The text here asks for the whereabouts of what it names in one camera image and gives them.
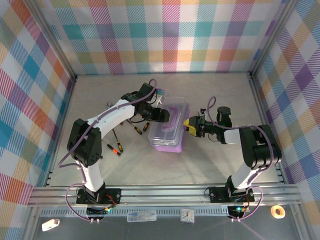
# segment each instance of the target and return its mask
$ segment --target white arm segment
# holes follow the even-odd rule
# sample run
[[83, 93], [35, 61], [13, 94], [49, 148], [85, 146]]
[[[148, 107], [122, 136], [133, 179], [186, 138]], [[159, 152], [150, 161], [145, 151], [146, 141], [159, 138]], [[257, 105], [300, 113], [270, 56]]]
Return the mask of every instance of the white arm segment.
[[246, 189], [248, 188], [248, 180], [253, 174], [255, 174], [259, 169], [251, 170], [246, 163], [242, 163], [238, 171], [231, 176], [231, 181], [236, 189]]
[[224, 140], [226, 144], [241, 144], [239, 129], [225, 131]]
[[[239, 129], [225, 131], [224, 139], [227, 144], [241, 144]], [[245, 162], [243, 162], [238, 171], [231, 176], [233, 186], [239, 190], [248, 188], [249, 178], [257, 171], [258, 169], [251, 170], [251, 168], [248, 167]]]
[[[87, 120], [88, 124], [91, 125], [94, 122], [94, 120], [96, 120], [99, 116], [101, 116], [106, 111], [117, 108], [119, 105], [122, 105], [125, 103], [129, 103], [129, 102], [127, 100], [119, 100], [115, 105], [105, 110], [104, 112], [100, 113], [98, 116], [88, 119]], [[94, 127], [100, 129], [101, 137], [104, 138], [109, 131], [114, 129], [117, 125], [119, 125], [124, 120], [133, 117], [134, 114], [135, 114], [135, 107], [132, 105], [127, 105], [107, 114], [96, 125], [94, 125]]]
[[[119, 100], [114, 106], [112, 106], [109, 109], [117, 108], [119, 105], [125, 104], [125, 103], [128, 103], [128, 101], [127, 100]], [[91, 125], [94, 122], [94, 120], [96, 120], [104, 112], [102, 112], [98, 116], [95, 116], [93, 118], [88, 119], [87, 120], [88, 124]], [[133, 117], [134, 114], [135, 114], [135, 107], [134, 106], [127, 105], [127, 106], [121, 107], [117, 110], [112, 111], [111, 113], [107, 114], [106, 116], [104, 116], [96, 125], [94, 125], [94, 128], [100, 129], [101, 138], [103, 139], [104, 136], [109, 131], [114, 129], [118, 124], [120, 124], [124, 120]], [[86, 178], [85, 187], [88, 188], [92, 192], [98, 191], [101, 188], [101, 186], [104, 184], [104, 181], [103, 181], [101, 174], [100, 174], [98, 162], [96, 162], [92, 166], [83, 167], [85, 178]]]
[[88, 167], [84, 167], [81, 163], [79, 164], [83, 168], [86, 179], [86, 183], [84, 186], [92, 192], [98, 191], [100, 187], [104, 184], [104, 180], [102, 179], [100, 174], [98, 162]]

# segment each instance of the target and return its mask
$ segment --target clock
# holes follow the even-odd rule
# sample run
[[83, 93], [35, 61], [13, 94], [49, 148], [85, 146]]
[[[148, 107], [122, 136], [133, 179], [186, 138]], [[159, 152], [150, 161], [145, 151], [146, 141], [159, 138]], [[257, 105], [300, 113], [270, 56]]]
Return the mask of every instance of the clock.
[[194, 224], [195, 223], [195, 210], [182, 208], [180, 221], [182, 223]]

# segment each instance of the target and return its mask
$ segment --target purple box base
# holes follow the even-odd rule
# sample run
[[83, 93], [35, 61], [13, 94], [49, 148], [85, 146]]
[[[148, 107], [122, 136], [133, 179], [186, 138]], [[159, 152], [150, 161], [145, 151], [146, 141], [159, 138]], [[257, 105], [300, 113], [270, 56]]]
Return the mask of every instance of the purple box base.
[[[187, 106], [186, 114], [185, 114], [185, 120], [189, 118], [189, 105]], [[183, 133], [181, 140], [177, 146], [154, 146], [155, 149], [157, 149], [160, 152], [168, 152], [168, 153], [181, 153], [182, 152], [182, 145], [184, 140], [186, 127], [183, 126]]]
[[182, 135], [182, 139], [179, 142], [178, 146], [154, 146], [160, 152], [169, 152], [169, 153], [181, 153], [182, 152], [182, 140], [184, 136]]
[[154, 146], [155, 149], [157, 149], [160, 152], [169, 152], [169, 153], [181, 153], [182, 152], [182, 146]]

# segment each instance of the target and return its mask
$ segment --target cable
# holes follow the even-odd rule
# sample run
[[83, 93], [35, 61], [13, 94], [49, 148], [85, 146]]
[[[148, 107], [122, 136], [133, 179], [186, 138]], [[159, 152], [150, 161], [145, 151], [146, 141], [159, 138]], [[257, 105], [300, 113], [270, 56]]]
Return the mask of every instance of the cable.
[[140, 121], [132, 121], [132, 119], [133, 119], [135, 116], [136, 116], [136, 115], [132, 116], [132, 117], [129, 119], [129, 121], [132, 122], [133, 124], [139, 124], [139, 123], [142, 123], [142, 122], [145, 121], [144, 119], [142, 119], [142, 120], [140, 120]]
[[140, 99], [137, 99], [137, 100], [134, 100], [134, 101], [131, 101], [131, 102], [126, 102], [124, 104], [121, 104], [117, 107], [113, 107], [113, 108], [109, 108], [107, 111], [105, 111], [103, 114], [101, 114], [96, 120], [93, 121], [93, 123], [84, 131], [84, 133], [82, 134], [82, 136], [78, 139], [78, 141], [75, 143], [75, 145], [71, 148], [71, 150], [68, 151], [68, 153], [58, 162], [57, 166], [58, 168], [66, 168], [66, 167], [70, 167], [70, 166], [76, 166], [82, 173], [82, 177], [83, 177], [83, 183], [75, 183], [73, 185], [71, 185], [67, 190], [66, 190], [66, 193], [65, 193], [65, 202], [67, 204], [67, 206], [69, 207], [69, 209], [75, 214], [77, 215], [79, 218], [83, 219], [83, 220], [86, 220], [86, 221], [89, 221], [89, 222], [92, 222], [93, 221], [93, 218], [90, 220], [84, 216], [81, 216], [80, 214], [78, 214], [73, 208], [72, 206], [70, 205], [69, 201], [68, 201], [68, 192], [71, 190], [71, 188], [73, 187], [85, 187], [85, 184], [87, 183], [87, 178], [86, 178], [86, 175], [85, 175], [85, 172], [83, 170], [83, 166], [80, 165], [80, 164], [77, 164], [77, 163], [67, 163], [67, 164], [64, 164], [64, 161], [67, 159], [67, 157], [69, 157], [69, 155], [71, 153], [73, 153], [76, 148], [79, 146], [79, 144], [81, 143], [81, 141], [86, 137], [86, 135], [88, 134], [88, 132], [90, 131], [91, 128], [93, 128], [104, 116], [106, 116], [107, 114], [117, 110], [117, 109], [120, 109], [120, 108], [123, 108], [125, 106], [128, 106], [128, 105], [132, 105], [132, 104], [136, 104], [136, 103], [139, 103], [147, 98], [149, 98], [156, 90], [156, 87], [157, 87], [157, 81], [155, 79], [151, 79], [149, 81], [149, 84], [151, 84], [151, 82], [154, 82], [154, 87], [153, 87], [153, 90], [151, 92], [149, 92], [146, 96], [140, 98]]
[[264, 195], [263, 190], [261, 189], [261, 187], [259, 187], [259, 186], [251, 186], [251, 184], [252, 184], [252, 182], [253, 182], [262, 172], [264, 172], [264, 171], [268, 170], [269, 168], [271, 168], [271, 166], [273, 165], [273, 161], [274, 161], [274, 151], [273, 151], [273, 149], [272, 149], [272, 145], [271, 145], [271, 142], [270, 142], [267, 134], [266, 134], [260, 127], [258, 127], [258, 126], [248, 125], [248, 126], [227, 127], [227, 126], [221, 126], [221, 125], [217, 124], [217, 123], [212, 119], [212, 117], [211, 117], [211, 115], [210, 115], [210, 109], [216, 104], [216, 101], [217, 101], [217, 98], [216, 98], [215, 96], [212, 96], [212, 97], [210, 98], [210, 100], [208, 101], [208, 104], [207, 104], [207, 106], [206, 106], [207, 115], [208, 115], [210, 121], [211, 121], [215, 126], [217, 126], [217, 127], [219, 127], [219, 128], [222, 128], [222, 129], [226, 129], [226, 130], [234, 130], [234, 129], [240, 129], [240, 128], [251, 128], [251, 127], [256, 128], [256, 129], [258, 129], [258, 130], [261, 132], [261, 134], [262, 134], [263, 137], [265, 138], [265, 141], [266, 141], [266, 143], [267, 143], [267, 145], [268, 145], [268, 147], [269, 147], [269, 151], [270, 151], [270, 164], [269, 164], [266, 168], [263, 168], [263, 169], [258, 170], [255, 174], [253, 174], [253, 175], [248, 179], [248, 182], [247, 182], [247, 185], [249, 186], [249, 188], [251, 188], [251, 189], [258, 188], [258, 189], [261, 191], [261, 198], [260, 198], [258, 204], [256, 205], [256, 207], [254, 208], [254, 210], [253, 210], [250, 214], [248, 214], [247, 216], [244, 216], [244, 217], [241, 218], [241, 219], [246, 219], [246, 218], [250, 217], [252, 214], [254, 214], [254, 212], [258, 209], [258, 207], [259, 207], [260, 204], [261, 204], [263, 195]]
[[[262, 198], [263, 198], [263, 196], [264, 196], [264, 192], [262, 191], [261, 187], [259, 187], [259, 186], [249, 186], [249, 188], [251, 188], [251, 189], [259, 189], [260, 192], [261, 192], [261, 197], [260, 197], [257, 205], [255, 206], [254, 210], [253, 210], [252, 212], [250, 212], [247, 216], [243, 216], [243, 217], [239, 218], [239, 220], [247, 219], [247, 218], [249, 218], [250, 216], [252, 216], [252, 214], [254, 214], [254, 213], [257, 211], [258, 207], [260, 206], [261, 201], [262, 201]], [[229, 215], [229, 216], [230, 216], [231, 218], [238, 219], [238, 218], [236, 218], [235, 216], [232, 216], [232, 215]]]
[[[78, 193], [79, 193], [79, 189], [85, 190], [84, 185], [82, 185], [82, 186], [80, 186], [80, 187], [78, 187], [78, 188], [76, 189], [75, 194], [76, 194], [77, 196], [78, 196]], [[97, 203], [97, 200], [94, 199], [94, 198], [93, 198], [91, 195], [89, 195], [89, 194], [85, 194], [84, 197], [85, 197], [86, 200], [89, 200], [89, 201], [90, 201], [91, 203], [93, 203], [93, 204]]]
[[91, 220], [87, 217], [84, 217], [84, 216], [81, 216], [79, 213], [76, 212], [76, 210], [73, 209], [73, 207], [70, 205], [69, 201], [68, 201], [68, 193], [69, 191], [74, 188], [74, 187], [82, 187], [84, 186], [82, 183], [75, 183], [75, 184], [72, 184], [70, 187], [68, 187], [68, 189], [66, 190], [66, 193], [65, 193], [65, 202], [67, 204], [67, 206], [69, 207], [69, 209], [71, 210], [71, 212], [73, 212], [75, 215], [77, 215], [79, 218], [83, 219], [83, 220], [86, 220], [86, 221], [89, 221], [91, 222]]
[[250, 207], [250, 199], [247, 195], [244, 195], [244, 198], [247, 200], [248, 206], [245, 206], [244, 208], [247, 209], [248, 207]]
[[206, 194], [206, 191], [207, 191], [209, 188], [211, 188], [211, 186], [208, 186], [208, 187], [204, 190], [204, 195], [205, 195], [207, 198], [210, 198], [210, 195], [207, 195], [207, 194]]
[[113, 198], [112, 196], [106, 195], [106, 197], [108, 197], [108, 198], [112, 201], [113, 205], [117, 205], [117, 204], [115, 203], [115, 201], [114, 201], [114, 198]]
[[79, 144], [81, 143], [81, 141], [86, 137], [86, 135], [88, 134], [88, 132], [91, 130], [91, 128], [94, 127], [94, 125], [96, 125], [103, 117], [105, 117], [107, 114], [117, 110], [117, 109], [120, 109], [120, 108], [123, 108], [125, 106], [128, 106], [128, 105], [133, 105], [133, 104], [137, 104], [145, 99], [147, 99], [148, 97], [150, 97], [154, 91], [156, 90], [156, 87], [157, 87], [157, 81], [155, 79], [151, 79], [149, 81], [149, 84], [151, 82], [154, 82], [154, 87], [153, 87], [153, 90], [151, 92], [149, 92], [146, 96], [138, 99], [138, 100], [134, 100], [134, 101], [130, 101], [130, 102], [126, 102], [124, 104], [121, 104], [117, 107], [113, 107], [113, 108], [109, 108], [107, 111], [105, 111], [104, 113], [102, 113], [96, 120], [93, 121], [93, 123], [84, 131], [84, 133], [82, 134], [82, 136], [79, 138], [79, 140], [75, 143], [75, 145], [71, 148], [71, 150], [59, 161], [59, 163], [57, 164], [58, 168], [65, 168], [65, 167], [69, 167], [69, 166], [76, 166], [78, 168], [82, 168], [81, 165], [77, 164], [77, 163], [68, 163], [68, 164], [65, 164], [65, 165], [62, 165], [62, 163], [67, 159], [67, 157], [69, 157], [69, 155], [71, 153], [73, 153], [76, 148], [79, 146]]
[[157, 101], [157, 97], [158, 97], [158, 89], [155, 90], [155, 99], [152, 103], [149, 103], [150, 105], [154, 104]]
[[263, 169], [260, 169], [258, 170], [255, 174], [253, 174], [249, 180], [248, 180], [248, 186], [250, 186], [252, 184], [252, 182], [264, 171], [268, 170], [269, 168], [271, 168], [273, 166], [273, 161], [274, 161], [274, 151], [272, 149], [272, 145], [271, 145], [271, 142], [267, 136], [267, 134], [259, 127], [259, 126], [256, 126], [256, 125], [248, 125], [248, 126], [237, 126], [237, 127], [227, 127], [227, 126], [222, 126], [222, 125], [219, 125], [217, 124], [211, 117], [210, 115], [210, 109], [216, 104], [216, 101], [217, 101], [217, 98], [215, 96], [212, 96], [207, 104], [207, 107], [206, 107], [206, 111], [207, 111], [207, 115], [210, 119], [210, 121], [217, 127], [219, 128], [222, 128], [222, 129], [226, 129], [226, 130], [234, 130], [234, 129], [241, 129], [241, 128], [256, 128], [258, 129], [261, 134], [263, 135], [263, 137], [265, 138], [265, 141], [269, 147], [269, 151], [270, 151], [270, 164], [266, 167], [266, 168], [263, 168]]
[[210, 134], [208, 134], [208, 139], [211, 141], [211, 142], [219, 142], [218, 140], [212, 140], [210, 137], [209, 137]]

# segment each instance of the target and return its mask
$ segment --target screwdriver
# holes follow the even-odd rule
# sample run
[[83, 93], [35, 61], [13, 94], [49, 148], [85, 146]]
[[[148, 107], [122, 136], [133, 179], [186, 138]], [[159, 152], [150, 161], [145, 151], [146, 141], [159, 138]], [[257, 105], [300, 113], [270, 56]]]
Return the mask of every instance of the screwdriver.
[[120, 152], [118, 152], [117, 150], [115, 150], [110, 144], [107, 144], [107, 147], [110, 148], [115, 154], [117, 154], [118, 156], [121, 155]]
[[122, 148], [121, 143], [119, 142], [119, 140], [118, 140], [118, 138], [117, 138], [117, 135], [116, 135], [115, 130], [112, 129], [112, 132], [113, 132], [113, 134], [114, 134], [114, 136], [115, 136], [116, 144], [118, 144], [119, 151], [120, 151], [121, 153], [123, 153], [123, 152], [124, 152], [124, 149]]
[[147, 121], [146, 124], [144, 125], [144, 128], [142, 129], [144, 132], [147, 131], [149, 124], [150, 124], [150, 121]]
[[135, 125], [133, 125], [132, 122], [130, 122], [128, 119], [126, 121], [133, 126], [133, 128], [137, 131], [138, 134], [142, 135], [142, 131], [139, 128], [137, 128]]

